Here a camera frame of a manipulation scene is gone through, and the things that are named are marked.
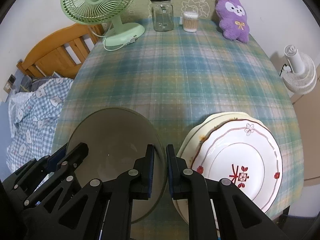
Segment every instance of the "cotton swab container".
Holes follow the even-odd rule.
[[[189,33],[194,33],[197,31],[199,24],[199,16],[196,12],[184,12],[182,25],[183,30]]]

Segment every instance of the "beige floor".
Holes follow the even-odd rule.
[[[320,183],[320,81],[307,95],[292,99],[295,109],[304,154],[305,186]]]

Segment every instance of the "glass jar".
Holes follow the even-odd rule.
[[[171,0],[150,0],[153,28],[156,32],[173,30],[173,6]]]

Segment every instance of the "checkered blanket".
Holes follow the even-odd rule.
[[[49,80],[16,109],[13,107],[13,140],[7,148],[7,165],[16,171],[29,160],[51,154],[54,131],[62,105],[73,83],[69,78]]]
[[[187,33],[175,19],[173,31],[157,33],[150,19],[133,44],[114,51],[101,42],[81,67],[63,105],[53,151],[63,146],[89,114],[109,106],[133,109],[157,129],[162,145],[177,153],[188,132],[211,114],[242,111],[261,120],[282,154],[283,179],[267,215],[273,217],[300,197],[303,151],[298,122],[283,81],[250,37],[226,40],[209,20]],[[135,239],[188,239],[188,225],[166,192],[156,209],[132,225]]]

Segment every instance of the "yellow bow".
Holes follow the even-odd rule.
[[[241,23],[241,22],[238,22],[238,21],[235,21],[235,24],[236,25],[239,25],[239,29],[241,28],[242,30],[244,30],[244,26],[245,26],[245,24],[244,23]]]

